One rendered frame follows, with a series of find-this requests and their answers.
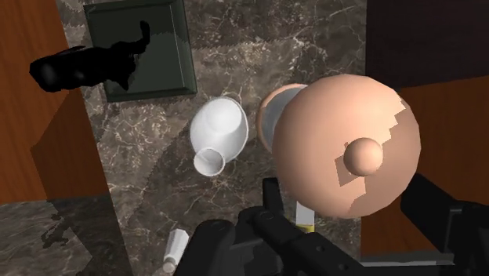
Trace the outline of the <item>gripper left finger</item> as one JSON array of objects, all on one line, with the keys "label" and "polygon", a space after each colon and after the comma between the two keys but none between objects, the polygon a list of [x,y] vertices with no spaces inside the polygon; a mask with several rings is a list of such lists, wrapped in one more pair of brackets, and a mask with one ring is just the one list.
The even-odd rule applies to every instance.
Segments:
[{"label": "gripper left finger", "polygon": [[367,276],[367,270],[322,235],[284,217],[279,181],[263,179],[263,203],[238,224],[206,220],[194,231],[175,276]]}]

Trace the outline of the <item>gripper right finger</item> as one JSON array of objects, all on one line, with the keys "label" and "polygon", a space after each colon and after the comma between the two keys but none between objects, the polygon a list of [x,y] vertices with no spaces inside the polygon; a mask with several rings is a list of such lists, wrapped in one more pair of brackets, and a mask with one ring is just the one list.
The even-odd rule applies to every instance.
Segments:
[{"label": "gripper right finger", "polygon": [[416,173],[400,209],[439,252],[453,255],[439,276],[489,276],[489,205],[457,200]]}]

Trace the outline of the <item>white and yellow stick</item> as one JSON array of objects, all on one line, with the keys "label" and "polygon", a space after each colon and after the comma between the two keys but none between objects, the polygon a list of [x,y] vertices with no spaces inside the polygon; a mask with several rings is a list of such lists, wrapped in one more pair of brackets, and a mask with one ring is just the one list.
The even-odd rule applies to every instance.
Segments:
[{"label": "white and yellow stick", "polygon": [[296,202],[295,225],[306,233],[315,231],[315,212]]}]

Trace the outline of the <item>white tube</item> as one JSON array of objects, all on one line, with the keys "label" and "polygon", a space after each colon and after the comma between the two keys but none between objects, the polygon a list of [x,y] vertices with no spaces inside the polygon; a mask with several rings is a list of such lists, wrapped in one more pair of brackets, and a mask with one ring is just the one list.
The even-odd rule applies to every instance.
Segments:
[{"label": "white tube", "polygon": [[189,234],[183,229],[176,228],[169,233],[162,266],[165,273],[170,274],[176,270],[189,238]]}]

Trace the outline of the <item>peach domed lidded pot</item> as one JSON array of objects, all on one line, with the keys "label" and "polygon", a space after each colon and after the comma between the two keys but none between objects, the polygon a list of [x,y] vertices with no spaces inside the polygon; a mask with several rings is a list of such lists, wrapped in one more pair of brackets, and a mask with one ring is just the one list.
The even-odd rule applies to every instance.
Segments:
[{"label": "peach domed lidded pot", "polygon": [[354,74],[273,91],[256,128],[279,182],[321,216],[385,208],[407,188],[421,152],[409,105],[389,86]]}]

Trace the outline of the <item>white vase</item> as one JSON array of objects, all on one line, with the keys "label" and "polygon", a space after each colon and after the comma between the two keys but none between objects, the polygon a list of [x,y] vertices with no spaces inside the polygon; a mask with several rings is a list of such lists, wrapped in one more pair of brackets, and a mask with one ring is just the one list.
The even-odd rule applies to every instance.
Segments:
[{"label": "white vase", "polygon": [[204,104],[190,124],[194,168],[203,176],[219,175],[248,140],[248,119],[234,99],[221,96]]}]

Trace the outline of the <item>dark green square tray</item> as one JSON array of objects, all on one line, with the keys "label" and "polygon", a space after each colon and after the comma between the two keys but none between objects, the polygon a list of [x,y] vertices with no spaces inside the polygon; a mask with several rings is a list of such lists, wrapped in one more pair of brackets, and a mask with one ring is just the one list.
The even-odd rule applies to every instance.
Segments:
[{"label": "dark green square tray", "polygon": [[136,69],[127,90],[115,82],[104,83],[109,102],[145,100],[195,94],[194,73],[183,0],[119,0],[84,6],[94,46],[142,38],[141,20],[150,26],[150,43],[136,57]]}]

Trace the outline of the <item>black cat figure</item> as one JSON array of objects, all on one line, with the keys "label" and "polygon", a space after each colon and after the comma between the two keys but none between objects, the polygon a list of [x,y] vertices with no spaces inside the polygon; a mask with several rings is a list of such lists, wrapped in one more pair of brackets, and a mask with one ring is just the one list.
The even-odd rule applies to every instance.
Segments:
[{"label": "black cat figure", "polygon": [[135,55],[144,53],[150,43],[150,25],[139,22],[142,38],[116,42],[109,48],[78,45],[39,58],[30,64],[29,73],[48,93],[81,86],[94,86],[107,80],[129,88],[129,77],[136,69]]}]

